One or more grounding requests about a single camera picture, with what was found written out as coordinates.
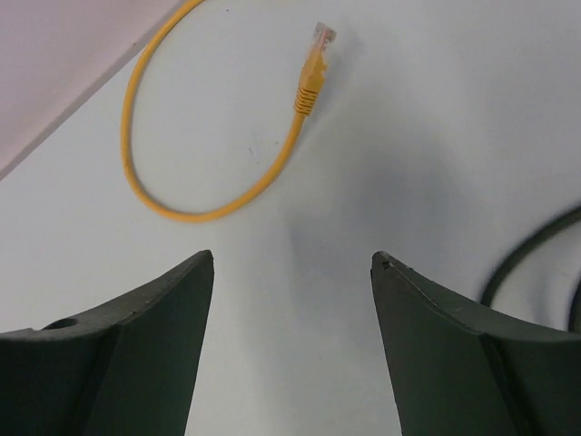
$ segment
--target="screw hole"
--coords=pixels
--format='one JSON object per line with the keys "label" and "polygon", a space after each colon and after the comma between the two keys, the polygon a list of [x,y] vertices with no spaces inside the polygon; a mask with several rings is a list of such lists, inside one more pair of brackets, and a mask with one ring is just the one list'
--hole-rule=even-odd
{"label": "screw hole", "polygon": [[48,324],[46,327],[43,328],[43,330],[65,329],[66,327],[73,327],[78,323],[79,322],[75,318],[63,318],[62,320],[58,320],[51,324]]}

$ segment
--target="white surface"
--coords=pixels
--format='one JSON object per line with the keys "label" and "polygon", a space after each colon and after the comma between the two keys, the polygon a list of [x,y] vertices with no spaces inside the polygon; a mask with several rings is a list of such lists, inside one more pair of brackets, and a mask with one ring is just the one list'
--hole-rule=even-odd
{"label": "white surface", "polygon": [[178,3],[2,2],[0,179],[94,93],[108,74],[113,75],[128,52]]}
{"label": "white surface", "polygon": [[[474,297],[506,250],[577,201],[580,15],[574,1],[209,0],[145,77],[140,174],[191,210],[254,181],[321,20],[339,31],[335,63],[292,162],[217,223],[151,213],[119,159],[129,64],[0,183],[0,330],[42,327],[211,248],[188,434],[399,434],[371,255]],[[578,236],[534,256],[498,305],[562,328]]]}

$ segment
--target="cable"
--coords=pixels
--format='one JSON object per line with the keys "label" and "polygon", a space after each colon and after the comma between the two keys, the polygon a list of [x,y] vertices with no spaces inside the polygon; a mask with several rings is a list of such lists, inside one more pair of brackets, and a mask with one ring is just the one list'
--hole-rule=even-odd
{"label": "cable", "polygon": [[[557,234],[581,221],[581,205],[570,209],[550,222],[544,224],[530,234],[522,243],[514,248],[492,273],[480,297],[480,303],[492,306],[492,302],[505,279],[534,250],[539,248]],[[579,282],[569,310],[568,330],[581,333],[581,281]]]}
{"label": "cable", "polygon": [[305,118],[310,115],[320,89],[324,85],[325,71],[327,70],[327,62],[324,56],[325,49],[328,44],[334,41],[336,35],[335,32],[327,26],[322,24],[317,25],[315,42],[311,48],[307,63],[304,65],[300,74],[299,91],[297,92],[297,98],[295,101],[295,116],[292,120],[289,134],[276,160],[261,179],[239,198],[213,211],[204,213],[176,211],[154,199],[146,191],[135,171],[131,145],[133,107],[143,72],[152,59],[155,50],[159,47],[163,38],[165,38],[165,36],[167,36],[193,8],[203,3],[203,1],[204,0],[189,0],[184,3],[172,15],[167,23],[165,23],[153,36],[151,42],[143,49],[143,53],[137,61],[129,80],[129,84],[127,85],[121,119],[121,153],[123,170],[127,182],[133,188],[135,195],[137,195],[146,206],[158,214],[175,221],[186,223],[204,223],[236,212],[263,193],[271,183],[274,182],[279,174],[281,174],[285,164],[291,157],[292,150],[294,145],[297,143]]}

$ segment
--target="ethernet cable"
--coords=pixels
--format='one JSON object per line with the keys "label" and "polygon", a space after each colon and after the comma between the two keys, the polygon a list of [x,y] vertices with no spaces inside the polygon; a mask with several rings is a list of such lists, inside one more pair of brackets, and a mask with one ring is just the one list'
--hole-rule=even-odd
{"label": "ethernet cable", "polygon": [[281,174],[284,166],[291,157],[303,123],[306,117],[312,112],[319,92],[325,83],[325,75],[327,71],[325,52],[327,46],[335,40],[336,36],[335,31],[331,28],[321,23],[317,24],[313,46],[310,49],[307,62],[300,73],[299,89],[294,103],[295,115],[292,124],[290,125],[289,134],[279,152],[279,155],[261,179],[240,197],[222,207],[219,207],[218,209],[203,213],[177,211],[153,198],[139,180],[133,162],[131,143],[133,107],[139,83],[143,77],[143,72],[152,59],[155,50],[159,47],[163,38],[170,33],[182,18],[203,1],[204,0],[189,0],[183,4],[167,21],[167,23],[160,28],[160,30],[153,36],[151,42],[144,48],[143,53],[133,69],[129,84],[127,85],[121,119],[121,153],[123,170],[127,182],[131,185],[133,192],[146,206],[157,212],[159,215],[185,223],[209,222],[238,211],[263,193]]}

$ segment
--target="yellow ethernet cable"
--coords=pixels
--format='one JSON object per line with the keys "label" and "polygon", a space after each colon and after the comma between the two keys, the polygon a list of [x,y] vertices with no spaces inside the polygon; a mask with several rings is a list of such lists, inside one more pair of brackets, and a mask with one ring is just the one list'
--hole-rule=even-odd
{"label": "yellow ethernet cable", "polygon": [[327,45],[335,40],[336,36],[336,33],[326,25],[322,25],[321,23],[317,24],[315,41],[310,49],[307,62],[300,73],[299,90],[294,104],[295,115],[290,126],[289,134],[276,160],[261,179],[243,195],[213,211],[203,213],[176,211],[152,198],[152,196],[145,190],[137,176],[135,165],[133,163],[131,146],[133,107],[143,72],[149,64],[149,61],[152,59],[153,53],[155,53],[155,50],[163,41],[163,38],[170,33],[175,25],[177,25],[182,18],[203,1],[204,0],[189,0],[184,3],[144,48],[142,55],[137,61],[137,65],[133,69],[129,84],[127,85],[121,118],[121,154],[123,170],[127,182],[131,185],[137,197],[150,209],[166,218],[185,223],[205,223],[236,212],[263,193],[281,174],[284,166],[291,157],[292,150],[297,143],[305,118],[312,112],[317,96],[325,83],[325,72],[327,70],[325,50]]}

